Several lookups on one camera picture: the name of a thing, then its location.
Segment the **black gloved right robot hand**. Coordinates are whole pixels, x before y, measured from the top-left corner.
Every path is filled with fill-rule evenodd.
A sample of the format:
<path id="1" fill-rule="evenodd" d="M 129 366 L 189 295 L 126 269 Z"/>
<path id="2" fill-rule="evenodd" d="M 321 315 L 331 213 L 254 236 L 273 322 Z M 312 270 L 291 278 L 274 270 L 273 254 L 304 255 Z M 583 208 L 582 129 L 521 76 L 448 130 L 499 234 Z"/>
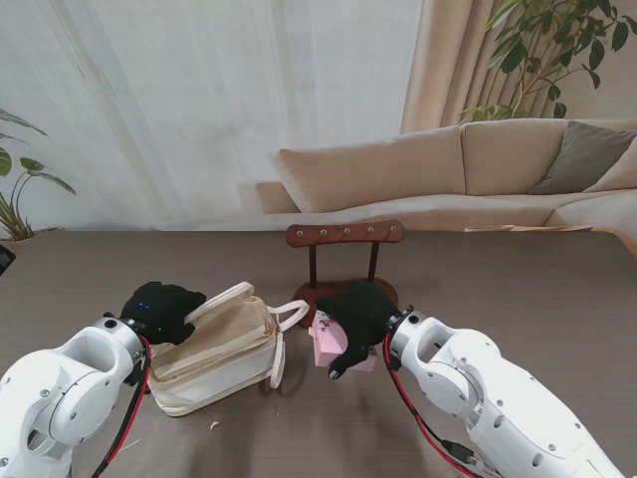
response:
<path id="1" fill-rule="evenodd" d="M 319 311 L 333 318 L 347 338 L 344 352 L 328 367 L 330 379 L 340 378 L 349 368 L 367 360 L 373 346 L 381 344 L 402 312 L 373 283 L 361 282 L 331 296 L 316 300 Z"/>

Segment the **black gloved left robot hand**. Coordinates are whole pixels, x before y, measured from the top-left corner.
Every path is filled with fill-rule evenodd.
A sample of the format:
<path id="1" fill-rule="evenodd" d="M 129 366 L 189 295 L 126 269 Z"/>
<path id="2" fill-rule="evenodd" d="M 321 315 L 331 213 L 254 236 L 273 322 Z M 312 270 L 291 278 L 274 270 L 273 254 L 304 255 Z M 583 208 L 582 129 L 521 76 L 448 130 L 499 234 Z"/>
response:
<path id="1" fill-rule="evenodd" d="M 178 346 L 196 330 L 186 323 L 186 318 L 206 300 L 204 294 L 181 286 L 148 282 L 126 301 L 119 319 L 132 326 L 151 345 Z"/>

